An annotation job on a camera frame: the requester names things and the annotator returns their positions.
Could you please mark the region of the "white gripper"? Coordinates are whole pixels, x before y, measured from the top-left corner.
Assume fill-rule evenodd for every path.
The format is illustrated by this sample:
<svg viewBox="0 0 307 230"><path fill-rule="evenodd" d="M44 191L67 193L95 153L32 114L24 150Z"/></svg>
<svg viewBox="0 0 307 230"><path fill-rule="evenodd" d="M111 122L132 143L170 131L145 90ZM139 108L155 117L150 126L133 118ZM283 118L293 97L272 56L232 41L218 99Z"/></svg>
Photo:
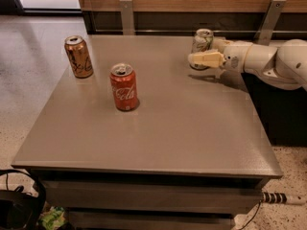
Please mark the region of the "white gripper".
<svg viewBox="0 0 307 230"><path fill-rule="evenodd" d="M216 50L191 53L188 56L188 61L196 69L218 68L224 65L225 70L243 72L245 59L251 46L251 42L232 42L225 38L215 37L212 48Z"/></svg>

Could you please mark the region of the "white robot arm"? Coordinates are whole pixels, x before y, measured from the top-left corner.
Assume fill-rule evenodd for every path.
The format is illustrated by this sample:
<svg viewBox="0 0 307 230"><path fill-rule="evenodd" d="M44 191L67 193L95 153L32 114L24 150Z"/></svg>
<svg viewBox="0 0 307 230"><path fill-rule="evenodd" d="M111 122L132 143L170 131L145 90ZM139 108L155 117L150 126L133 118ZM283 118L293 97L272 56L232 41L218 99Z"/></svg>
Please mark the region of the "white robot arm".
<svg viewBox="0 0 307 230"><path fill-rule="evenodd" d="M283 90L307 90L307 42L291 39L279 47L216 39L211 50L191 53L191 64L248 73Z"/></svg>

